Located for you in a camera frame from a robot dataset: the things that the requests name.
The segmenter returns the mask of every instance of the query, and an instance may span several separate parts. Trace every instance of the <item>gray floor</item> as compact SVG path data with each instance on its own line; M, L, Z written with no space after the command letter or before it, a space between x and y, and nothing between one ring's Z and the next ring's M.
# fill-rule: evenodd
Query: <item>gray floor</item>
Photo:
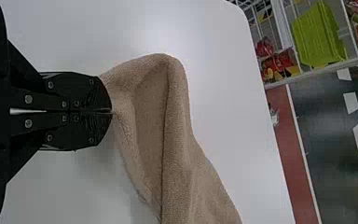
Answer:
M358 69L351 79L326 74L290 85L324 224L358 223L358 110L349 114L343 97L356 92L358 101Z

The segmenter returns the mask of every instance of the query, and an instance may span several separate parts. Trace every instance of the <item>green crate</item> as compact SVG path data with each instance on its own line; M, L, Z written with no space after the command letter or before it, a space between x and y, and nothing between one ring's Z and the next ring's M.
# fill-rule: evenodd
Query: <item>green crate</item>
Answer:
M338 38L333 12L319 1L292 23L300 61L314 67L347 60L347 51Z

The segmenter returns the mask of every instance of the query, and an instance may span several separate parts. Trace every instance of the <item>red floor stripe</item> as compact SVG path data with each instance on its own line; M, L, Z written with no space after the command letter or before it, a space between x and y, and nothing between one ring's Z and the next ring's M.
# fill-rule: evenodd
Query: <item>red floor stripe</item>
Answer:
M310 192L301 147L285 86L267 91L272 108L280 110L275 128L282 166L297 224L317 224L318 218Z

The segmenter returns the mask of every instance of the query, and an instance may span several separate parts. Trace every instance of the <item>white tabletop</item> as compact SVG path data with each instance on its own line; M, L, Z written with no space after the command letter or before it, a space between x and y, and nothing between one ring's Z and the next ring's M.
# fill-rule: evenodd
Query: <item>white tabletop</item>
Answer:
M9 39L38 71L99 75L168 53L184 64L195 135L244 223L295 223L248 22L223 0L1 0ZM38 152L7 186L0 223L157 223L111 133Z

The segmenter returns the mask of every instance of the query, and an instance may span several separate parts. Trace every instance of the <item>fabric fold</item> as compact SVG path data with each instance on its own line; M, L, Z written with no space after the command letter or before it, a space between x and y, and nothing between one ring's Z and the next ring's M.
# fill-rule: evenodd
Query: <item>fabric fold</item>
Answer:
M161 223L241 223L194 137L180 62L149 55L101 80L113 101L114 135L130 179Z

